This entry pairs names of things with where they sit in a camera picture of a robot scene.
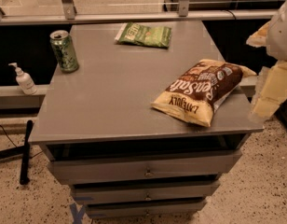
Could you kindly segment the grey drawer cabinet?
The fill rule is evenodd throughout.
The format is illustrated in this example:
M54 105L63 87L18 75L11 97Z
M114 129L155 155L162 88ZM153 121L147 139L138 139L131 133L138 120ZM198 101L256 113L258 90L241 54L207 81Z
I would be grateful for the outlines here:
M71 29L80 66L54 74L30 143L91 218L198 211L259 130L241 90L226 98L208 128L152 108L198 61L220 58L201 22L175 21L171 29L167 49L118 45L117 24ZM144 176L146 169L153 177Z

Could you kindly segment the brown and yellow chip bag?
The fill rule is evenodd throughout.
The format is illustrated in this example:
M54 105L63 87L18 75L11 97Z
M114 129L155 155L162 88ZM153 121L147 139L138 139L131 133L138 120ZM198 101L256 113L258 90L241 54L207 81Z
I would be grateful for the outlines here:
M244 77L255 75L243 65L203 59L174 80L151 106L184 122L210 127L226 97Z

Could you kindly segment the green soda can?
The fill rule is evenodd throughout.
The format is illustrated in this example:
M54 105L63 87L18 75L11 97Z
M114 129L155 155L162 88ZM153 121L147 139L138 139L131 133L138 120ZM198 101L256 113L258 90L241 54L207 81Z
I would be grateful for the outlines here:
M79 63L69 33L65 30L57 30L52 32L49 37L56 60L63 73L76 71L79 68Z

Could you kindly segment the metal window railing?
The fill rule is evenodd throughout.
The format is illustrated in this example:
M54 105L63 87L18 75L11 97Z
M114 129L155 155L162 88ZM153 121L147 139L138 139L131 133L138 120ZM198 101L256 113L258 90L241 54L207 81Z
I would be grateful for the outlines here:
M0 25L268 19L277 0L0 0Z

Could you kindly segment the drawer knob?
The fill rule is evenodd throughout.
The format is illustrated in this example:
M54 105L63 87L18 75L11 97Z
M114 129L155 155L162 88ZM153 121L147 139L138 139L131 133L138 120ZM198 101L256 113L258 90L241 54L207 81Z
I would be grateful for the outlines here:
M152 198L149 196L149 194L146 194L145 198L144 198L146 201L151 201Z
M146 169L146 172L144 174L145 177L153 177L153 172L150 169Z

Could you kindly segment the black stand leg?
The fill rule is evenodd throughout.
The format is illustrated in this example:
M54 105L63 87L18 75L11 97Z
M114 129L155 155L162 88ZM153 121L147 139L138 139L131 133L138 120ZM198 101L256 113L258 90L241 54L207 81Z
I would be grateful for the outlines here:
M28 167L30 159L30 144L28 142L28 139L31 134L33 125L34 124L31 120L27 121L24 136L24 144L22 146L13 147L0 151L0 161L21 155L21 168L20 168L21 185L26 185L30 182L30 179L28 177Z

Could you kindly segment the top drawer knob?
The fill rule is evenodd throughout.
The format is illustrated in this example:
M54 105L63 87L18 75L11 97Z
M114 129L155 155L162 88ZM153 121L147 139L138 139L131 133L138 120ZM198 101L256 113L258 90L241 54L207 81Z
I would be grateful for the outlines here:
M150 169L146 169L146 172L144 174L145 177L153 177L153 172Z

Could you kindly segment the middle drawer knob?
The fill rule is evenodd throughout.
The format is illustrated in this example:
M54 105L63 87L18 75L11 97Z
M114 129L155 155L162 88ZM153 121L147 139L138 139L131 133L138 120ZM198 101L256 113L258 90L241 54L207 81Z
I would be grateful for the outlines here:
M144 198L146 201L151 201L152 198L149 196L149 194L146 194L145 198Z

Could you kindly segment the green chip bag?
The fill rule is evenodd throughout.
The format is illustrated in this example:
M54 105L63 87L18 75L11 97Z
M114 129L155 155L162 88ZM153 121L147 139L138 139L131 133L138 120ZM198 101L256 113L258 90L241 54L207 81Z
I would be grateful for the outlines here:
M119 44L167 49L171 42L171 28L127 22L121 26L115 41Z

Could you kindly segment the white pump bottle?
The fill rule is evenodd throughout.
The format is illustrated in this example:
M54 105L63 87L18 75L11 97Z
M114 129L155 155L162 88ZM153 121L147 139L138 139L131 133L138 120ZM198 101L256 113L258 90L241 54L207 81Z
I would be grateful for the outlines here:
M37 87L28 73L25 73L16 63L10 63L9 66L15 69L16 81L25 94L32 95L37 92Z

